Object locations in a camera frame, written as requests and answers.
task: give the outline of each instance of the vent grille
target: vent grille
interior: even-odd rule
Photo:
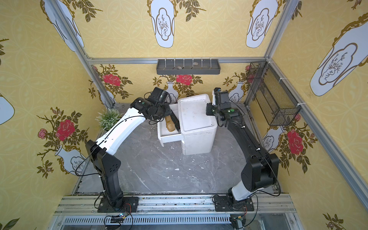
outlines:
[[[105,216],[67,216],[64,225],[103,225]],[[229,224],[230,214],[188,214],[188,215],[133,215],[133,225],[151,224]],[[132,224],[129,216],[122,225]]]

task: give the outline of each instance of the marble surface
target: marble surface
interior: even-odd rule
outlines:
[[[123,113],[129,105],[118,104]],[[218,127],[210,153],[183,155],[180,141],[160,145],[157,125],[139,125],[114,155],[121,161],[119,182],[124,192],[225,193],[240,179],[246,160],[225,127]],[[94,173],[88,164],[86,174]],[[85,176],[78,192],[101,192],[98,175]]]

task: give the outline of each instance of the potted plant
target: potted plant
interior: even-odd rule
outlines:
[[[122,117],[122,114],[116,109],[107,109],[104,113],[99,114],[96,120],[105,131],[109,131]]]

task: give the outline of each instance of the wire mesh basket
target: wire mesh basket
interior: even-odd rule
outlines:
[[[301,107],[267,62],[251,63],[247,81],[270,126],[289,125]]]

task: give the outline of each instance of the mounting plate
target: mounting plate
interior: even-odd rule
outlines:
[[[105,197],[102,197],[100,205],[98,206],[98,210],[97,212],[102,212],[102,213],[114,213],[114,212],[131,212],[134,213],[137,211],[137,207],[138,207],[138,197],[124,197],[124,204],[121,210],[115,210],[114,208],[112,208],[109,204],[109,202],[107,201],[107,199],[105,199]]]
[[[236,209],[230,209],[229,204],[231,204],[228,196],[215,196],[213,198],[215,202],[215,211],[216,212],[233,212]],[[243,201],[239,201],[238,206],[246,206],[247,211],[254,211],[254,206],[252,202],[252,198],[245,199]]]

